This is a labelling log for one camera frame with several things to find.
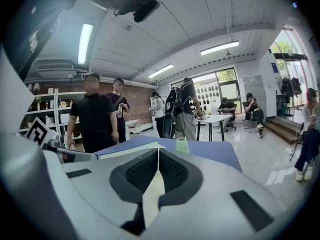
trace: white table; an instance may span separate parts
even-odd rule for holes
[[[222,141],[225,141],[225,134],[224,134],[224,127],[223,127],[223,120],[232,118],[232,114],[213,114],[210,115],[209,117],[205,117],[204,119],[197,119],[196,121],[198,122],[198,132],[196,136],[196,140],[199,141],[199,136],[200,136],[200,125],[201,123],[203,124],[209,124],[209,141],[212,142],[212,124],[219,122],[220,123],[220,129],[221,129],[221,138]]]
[[[140,122],[140,119],[129,120],[125,122],[125,139],[130,140],[129,126],[133,126]]]

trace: green cup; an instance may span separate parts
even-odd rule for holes
[[[189,145],[186,138],[178,138],[175,143],[175,151],[189,154]]]

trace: woman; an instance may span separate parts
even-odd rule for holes
[[[155,99],[156,106],[155,107],[150,107],[150,111],[154,113],[155,116],[155,121],[156,121],[156,129],[158,131],[158,134],[160,138],[163,138],[163,127],[164,127],[164,110],[163,110],[163,105],[165,104],[164,100],[161,98],[159,93],[154,91],[152,93],[152,97]]]
[[[300,157],[295,163],[296,181],[303,179],[303,170],[305,162],[309,163],[312,158],[319,154],[320,145],[320,106],[317,102],[317,94],[314,89],[309,88],[306,93],[307,103],[302,108],[304,123],[303,145]],[[312,167],[309,167],[305,173],[304,179],[312,178]]]

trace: air conditioner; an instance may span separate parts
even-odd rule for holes
[[[34,64],[43,79],[68,79],[70,74],[77,75],[71,59],[41,59]]]

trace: table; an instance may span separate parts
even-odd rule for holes
[[[222,141],[225,141],[225,134],[224,134],[224,127],[222,124],[222,121],[228,118],[232,118],[232,114],[212,114],[209,117],[206,117],[205,119],[197,119],[198,122],[198,132],[196,135],[196,140],[199,141],[200,136],[200,126],[201,123],[209,124],[209,141],[212,142],[212,124],[219,122],[220,123],[220,129],[221,129],[221,138]]]
[[[176,140],[168,138],[158,138],[150,136],[137,136],[125,142],[119,143],[117,145],[105,148],[103,150],[95,152],[96,155],[102,156],[106,154],[111,154],[114,152],[124,151],[128,149],[133,149],[151,142],[158,141],[158,143],[166,148],[170,152],[176,151]],[[237,155],[232,147],[231,143],[228,141],[188,141],[190,154],[210,159],[223,163],[225,165],[231,166],[242,172]]]
[[[130,140],[129,126],[133,126],[140,122],[140,119],[129,120],[125,122],[125,139]]]

